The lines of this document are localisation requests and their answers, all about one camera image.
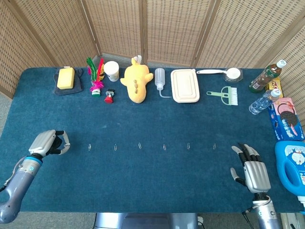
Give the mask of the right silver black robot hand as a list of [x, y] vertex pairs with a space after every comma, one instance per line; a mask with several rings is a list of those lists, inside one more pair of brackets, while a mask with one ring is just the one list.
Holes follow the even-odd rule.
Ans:
[[267, 193], [271, 189], [271, 183], [265, 163], [253, 147], [240, 143], [239, 146], [240, 148], [231, 146], [231, 149], [241, 160], [245, 179], [240, 178], [233, 167], [230, 168], [232, 178], [247, 187], [251, 193]]

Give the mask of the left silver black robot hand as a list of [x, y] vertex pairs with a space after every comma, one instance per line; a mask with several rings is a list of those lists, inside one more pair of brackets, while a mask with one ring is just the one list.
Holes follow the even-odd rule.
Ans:
[[62, 155], [70, 149], [70, 141], [64, 130], [48, 130], [37, 135], [29, 148], [31, 156], [43, 158], [48, 155]]

